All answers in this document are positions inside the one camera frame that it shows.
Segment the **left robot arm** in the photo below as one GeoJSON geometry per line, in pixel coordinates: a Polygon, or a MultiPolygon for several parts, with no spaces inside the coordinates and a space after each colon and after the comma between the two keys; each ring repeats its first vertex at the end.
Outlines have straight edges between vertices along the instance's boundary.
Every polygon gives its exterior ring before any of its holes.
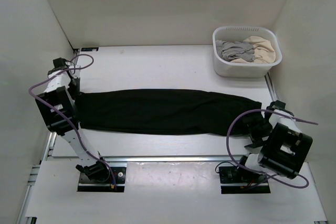
{"type": "Polygon", "coordinates": [[[39,95],[29,94],[36,104],[49,131],[61,136],[71,146],[80,159],[76,169],[85,174],[89,180],[105,182],[110,177],[110,169],[96,151],[82,136],[75,98],[80,94],[79,65],[73,61],[57,58],[53,60],[54,68],[48,71],[47,87],[39,95]]]}

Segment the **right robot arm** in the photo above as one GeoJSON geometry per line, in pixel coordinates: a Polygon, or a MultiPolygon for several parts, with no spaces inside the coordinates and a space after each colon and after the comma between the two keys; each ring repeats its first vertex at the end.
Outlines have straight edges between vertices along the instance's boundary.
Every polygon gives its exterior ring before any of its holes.
{"type": "Polygon", "coordinates": [[[261,148],[258,164],[289,179],[298,176],[313,143],[311,136],[297,128],[293,116],[286,104],[277,100],[264,115],[254,112],[242,117],[252,141],[246,147],[261,148]]]}

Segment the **black trousers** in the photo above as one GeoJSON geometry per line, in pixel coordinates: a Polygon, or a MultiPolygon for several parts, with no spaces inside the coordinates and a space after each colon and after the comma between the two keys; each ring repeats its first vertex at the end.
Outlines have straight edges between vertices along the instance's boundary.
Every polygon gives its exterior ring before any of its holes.
{"type": "Polygon", "coordinates": [[[83,129],[153,135],[226,135],[232,121],[262,103],[236,95],[181,89],[81,93],[83,129]]]}

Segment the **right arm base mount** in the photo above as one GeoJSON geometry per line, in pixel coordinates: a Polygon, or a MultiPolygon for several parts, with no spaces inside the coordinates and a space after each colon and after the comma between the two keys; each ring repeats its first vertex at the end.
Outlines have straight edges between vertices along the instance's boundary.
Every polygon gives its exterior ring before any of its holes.
{"type": "Polygon", "coordinates": [[[221,194],[269,194],[271,193],[266,176],[252,173],[223,161],[215,167],[219,175],[221,194]]]}

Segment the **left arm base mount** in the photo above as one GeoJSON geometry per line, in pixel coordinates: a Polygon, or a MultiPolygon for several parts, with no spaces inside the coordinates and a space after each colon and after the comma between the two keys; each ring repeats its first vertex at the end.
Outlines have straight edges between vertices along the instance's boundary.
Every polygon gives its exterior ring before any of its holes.
{"type": "Polygon", "coordinates": [[[80,172],[78,179],[78,192],[96,193],[123,193],[127,176],[126,166],[111,166],[112,172],[102,163],[83,167],[76,165],[80,172]]]}

